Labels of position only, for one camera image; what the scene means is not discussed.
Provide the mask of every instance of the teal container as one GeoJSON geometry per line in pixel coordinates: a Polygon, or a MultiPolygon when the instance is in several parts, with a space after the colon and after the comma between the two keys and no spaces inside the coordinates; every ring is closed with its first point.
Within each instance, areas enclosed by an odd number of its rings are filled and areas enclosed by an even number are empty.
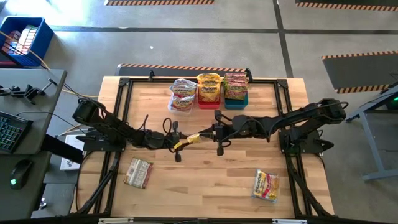
{"type": "Polygon", "coordinates": [[[243,110],[249,104],[248,94],[244,97],[244,100],[231,100],[224,99],[224,106],[227,110],[243,110]]]}

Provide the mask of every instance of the yellow and black striped tape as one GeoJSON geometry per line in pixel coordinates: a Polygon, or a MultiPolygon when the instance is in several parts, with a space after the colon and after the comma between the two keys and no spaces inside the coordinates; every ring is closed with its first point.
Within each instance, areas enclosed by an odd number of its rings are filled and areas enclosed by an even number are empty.
{"type": "Polygon", "coordinates": [[[361,57],[361,56],[387,55],[387,54],[398,54],[398,50],[389,50],[385,52],[358,53],[358,54],[327,55],[327,56],[322,56],[322,60],[330,58],[361,57]]]}
{"type": "Polygon", "coordinates": [[[171,6],[213,4],[214,0],[127,0],[105,2],[106,6],[171,6]]]}
{"type": "Polygon", "coordinates": [[[245,68],[213,68],[213,67],[173,66],[173,65],[142,65],[142,64],[120,64],[118,67],[168,68],[168,69],[222,71],[222,72],[244,72],[246,70],[245,68]]]}
{"type": "Polygon", "coordinates": [[[315,7],[322,9],[357,9],[369,11],[390,11],[398,12],[398,7],[395,6],[364,6],[352,4],[328,4],[328,3],[313,3],[313,2],[300,2],[296,3],[298,7],[315,7]]]}
{"type": "Polygon", "coordinates": [[[373,85],[373,86],[357,86],[357,87],[348,87],[348,88],[339,88],[336,90],[338,94],[343,93],[360,93],[365,91],[381,91],[388,88],[389,85],[373,85]]]}

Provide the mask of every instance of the gray floor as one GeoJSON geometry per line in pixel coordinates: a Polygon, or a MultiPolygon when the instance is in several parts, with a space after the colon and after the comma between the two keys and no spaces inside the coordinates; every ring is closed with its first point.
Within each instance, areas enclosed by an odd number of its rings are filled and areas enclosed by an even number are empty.
{"type": "MultiPolygon", "coordinates": [[[[398,29],[398,12],[352,11],[295,7],[294,0],[279,0],[285,29],[398,29]]],[[[174,27],[276,29],[272,0],[216,0],[211,6],[104,6],[102,0],[13,0],[0,17],[45,17],[54,26],[174,27]]],[[[120,63],[149,63],[208,67],[249,67],[255,77],[286,77],[278,34],[56,32],[45,61],[51,68],[68,71],[67,83],[80,93],[97,95],[102,77],[114,75],[120,63]]],[[[310,101],[337,98],[355,110],[377,93],[337,95],[320,60],[322,55],[398,49],[396,35],[304,35],[287,34],[286,41],[295,78],[304,78],[310,101]]],[[[56,113],[72,121],[76,98],[62,94],[56,113]]],[[[57,118],[50,134],[68,127],[57,118]]],[[[398,177],[365,183],[361,175],[376,170],[361,125],[326,126],[324,139],[335,143],[325,153],[326,175],[335,213],[397,223],[398,177]]],[[[46,177],[65,192],[52,202],[62,203],[53,212],[64,214],[70,206],[75,174],[57,174],[59,159],[46,177]]]]}

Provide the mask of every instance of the wooden tabletop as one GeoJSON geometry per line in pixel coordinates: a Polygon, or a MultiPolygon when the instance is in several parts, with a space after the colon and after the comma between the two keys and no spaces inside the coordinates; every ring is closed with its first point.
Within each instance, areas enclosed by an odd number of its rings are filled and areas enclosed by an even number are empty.
{"type": "MultiPolygon", "coordinates": [[[[120,77],[104,77],[99,101],[113,111],[120,77]]],[[[288,78],[293,109],[308,104],[304,80],[288,78]]],[[[194,106],[191,116],[170,113],[169,83],[136,83],[132,89],[127,121],[141,126],[148,114],[146,128],[162,131],[165,118],[179,121],[179,131],[195,133],[211,126],[213,110],[194,106]]],[[[277,116],[274,89],[266,84],[253,84],[249,89],[249,104],[241,111],[220,110],[226,116],[277,116]]],[[[182,162],[174,162],[168,150],[149,151],[128,146],[121,156],[112,216],[116,217],[212,217],[212,218],[293,218],[292,198],[286,162],[280,153],[278,137],[271,142],[263,139],[234,139],[224,156],[216,155],[216,143],[188,146],[182,151],[182,162]],[[133,157],[152,161],[154,168],[146,189],[123,183],[133,157]],[[277,203],[251,198],[255,170],[278,174],[280,194],[277,203]]],[[[94,152],[83,164],[79,183],[79,205],[82,206],[98,185],[103,152],[94,152]]],[[[314,155],[304,154],[307,184],[325,210],[333,213],[328,184],[322,163],[314,155]]],[[[104,194],[102,208],[106,203],[104,194]]],[[[298,188],[300,208],[304,211],[302,193],[298,188]]]]}

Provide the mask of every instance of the gray desk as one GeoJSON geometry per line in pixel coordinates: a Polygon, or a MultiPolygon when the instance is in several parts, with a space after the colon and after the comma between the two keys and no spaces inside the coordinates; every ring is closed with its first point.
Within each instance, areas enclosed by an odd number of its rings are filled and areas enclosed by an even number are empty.
{"type": "MultiPolygon", "coordinates": [[[[51,85],[45,91],[45,96],[36,96],[36,105],[30,104],[23,98],[11,96],[0,96],[0,111],[16,115],[22,111],[43,111],[53,113],[55,105],[60,96],[62,85],[67,76],[64,70],[44,69],[0,69],[0,85],[4,88],[18,86],[24,91],[27,84],[33,87],[43,88],[51,78],[58,86],[51,85]]],[[[14,154],[36,154],[40,151],[47,128],[49,127],[52,115],[46,113],[25,113],[21,118],[33,121],[32,127],[14,154]]]]}
{"type": "MultiPolygon", "coordinates": [[[[14,85],[24,91],[27,84],[30,84],[41,89],[48,83],[48,78],[58,83],[58,86],[48,87],[45,96],[35,97],[36,105],[30,104],[23,98],[0,96],[0,111],[14,115],[22,111],[53,113],[66,75],[64,70],[0,69],[0,85],[4,88],[14,85]]],[[[21,117],[33,121],[31,130],[14,154],[6,152],[0,154],[0,220],[30,218],[39,197],[41,197],[40,189],[50,162],[51,153],[39,151],[52,115],[26,113],[21,114],[21,117]],[[10,174],[17,162],[26,158],[34,162],[27,183],[20,190],[12,190],[9,186],[10,174]]]]}
{"type": "Polygon", "coordinates": [[[38,202],[40,188],[50,162],[51,153],[40,152],[36,155],[0,156],[0,220],[30,218],[38,202]],[[34,163],[26,185],[20,190],[10,188],[10,174],[21,159],[31,159],[34,163]]]}

